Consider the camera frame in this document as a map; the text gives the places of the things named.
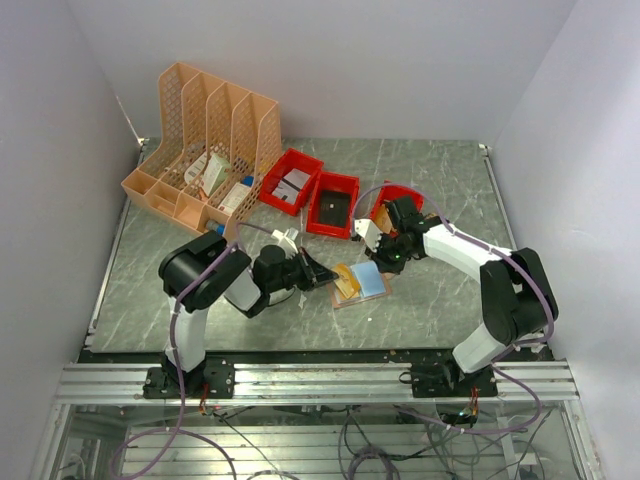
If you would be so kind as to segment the gold striped card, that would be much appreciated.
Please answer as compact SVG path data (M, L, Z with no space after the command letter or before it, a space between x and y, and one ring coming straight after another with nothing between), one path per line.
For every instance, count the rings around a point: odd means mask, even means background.
M343 299L352 299L360 293L361 285L350 267L344 263L340 263L335 265L332 271L337 274L334 285Z

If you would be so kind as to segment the tan leather card holder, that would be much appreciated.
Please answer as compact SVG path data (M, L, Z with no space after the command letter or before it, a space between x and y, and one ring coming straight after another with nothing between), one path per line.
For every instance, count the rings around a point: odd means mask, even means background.
M388 278L378 271L373 261L357 263L348 267L351 268L360 283L361 291L356 297L345 300L339 295L334 282L330 283L328 287L329 298L334 309L353 306L368 300L385 297L392 293Z

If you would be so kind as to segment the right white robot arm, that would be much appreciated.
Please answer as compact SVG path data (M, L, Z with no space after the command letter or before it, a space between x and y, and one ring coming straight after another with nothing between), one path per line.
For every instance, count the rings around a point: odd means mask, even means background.
M480 287L481 324L454 347L455 362L440 373L448 393L465 394L476 383L476 371L525 336L552 332L558 306L536 251L481 241L438 215L422 214L407 195L388 202L385 209L393 233L383 232L371 219L353 221L353 233L364 241L380 272L398 275L408 261L431 258L456 268Z

